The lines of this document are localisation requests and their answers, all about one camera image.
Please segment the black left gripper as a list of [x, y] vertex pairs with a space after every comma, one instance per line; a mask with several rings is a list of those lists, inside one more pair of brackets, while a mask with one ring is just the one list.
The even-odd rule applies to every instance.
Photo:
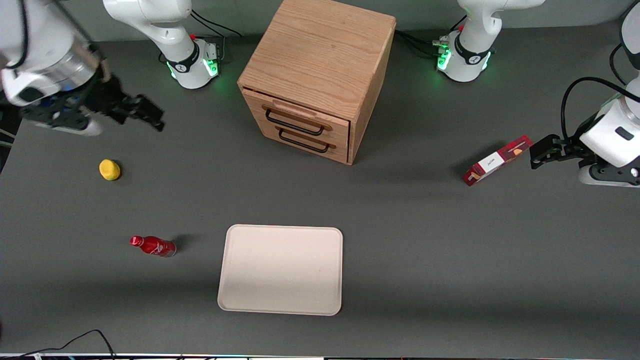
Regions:
[[556, 134], [549, 134], [535, 142], [529, 148], [530, 168], [537, 170], [547, 163], [579, 159], [580, 168], [589, 167], [594, 171], [605, 171], [607, 163], [580, 140], [580, 137], [591, 130], [602, 117], [603, 115], [597, 113], [592, 114], [576, 128], [571, 136], [567, 133], [566, 123], [564, 123], [564, 139]]

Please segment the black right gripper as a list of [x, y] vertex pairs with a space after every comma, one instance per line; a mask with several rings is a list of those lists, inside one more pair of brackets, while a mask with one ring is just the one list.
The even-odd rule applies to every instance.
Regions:
[[46, 96], [36, 104], [21, 107], [25, 120], [47, 126], [88, 126], [89, 113], [98, 113], [123, 125], [130, 117], [162, 132], [164, 111], [144, 95], [135, 98], [122, 90], [121, 80], [91, 79], [79, 88]]

